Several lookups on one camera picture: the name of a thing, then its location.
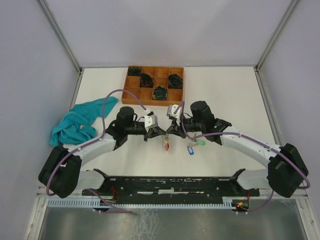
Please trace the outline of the key with blue tag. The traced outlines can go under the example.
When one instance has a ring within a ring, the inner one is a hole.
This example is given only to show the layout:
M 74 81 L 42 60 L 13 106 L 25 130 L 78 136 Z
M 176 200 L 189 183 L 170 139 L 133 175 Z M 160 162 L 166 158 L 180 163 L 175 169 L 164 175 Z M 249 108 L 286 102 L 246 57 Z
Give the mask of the key with blue tag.
M 187 151 L 189 153 L 189 155 L 193 156 L 194 155 L 194 150 L 193 150 L 193 147 L 195 147 L 196 145 L 195 144 L 192 144 L 192 143 L 189 143 L 187 144 Z

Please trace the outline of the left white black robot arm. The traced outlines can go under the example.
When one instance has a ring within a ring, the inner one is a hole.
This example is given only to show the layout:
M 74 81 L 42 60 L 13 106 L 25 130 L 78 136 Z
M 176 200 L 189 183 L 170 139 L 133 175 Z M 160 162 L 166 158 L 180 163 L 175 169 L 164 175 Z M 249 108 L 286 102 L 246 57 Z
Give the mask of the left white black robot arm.
M 38 175 L 39 182 L 46 186 L 47 194 L 63 199 L 75 190 L 94 189 L 99 195 L 106 195 L 111 189 L 107 175 L 98 169 L 82 171 L 82 166 L 119 149 L 129 135 L 143 136 L 147 141 L 166 134 L 159 127 L 153 111 L 143 116 L 143 121 L 135 120 L 135 115 L 133 108 L 122 107 L 101 135 L 77 145 L 73 150 L 62 145 L 54 147 Z

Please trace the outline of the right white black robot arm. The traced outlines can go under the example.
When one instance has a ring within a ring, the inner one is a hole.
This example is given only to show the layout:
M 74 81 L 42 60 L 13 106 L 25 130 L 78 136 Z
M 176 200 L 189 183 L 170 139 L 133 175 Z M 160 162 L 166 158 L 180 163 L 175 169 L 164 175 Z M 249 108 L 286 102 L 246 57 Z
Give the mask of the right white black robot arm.
M 271 144 L 246 135 L 230 122 L 216 118 L 205 101 L 192 103 L 190 110 L 192 115 L 185 117 L 183 102 L 168 107 L 167 116 L 172 120 L 168 134 L 189 138 L 195 143 L 206 138 L 239 151 L 262 165 L 262 169 L 236 172 L 235 180 L 229 183 L 234 195 L 240 196 L 251 189 L 271 189 L 284 198 L 290 198 L 296 190 L 310 187 L 309 171 L 294 145 Z

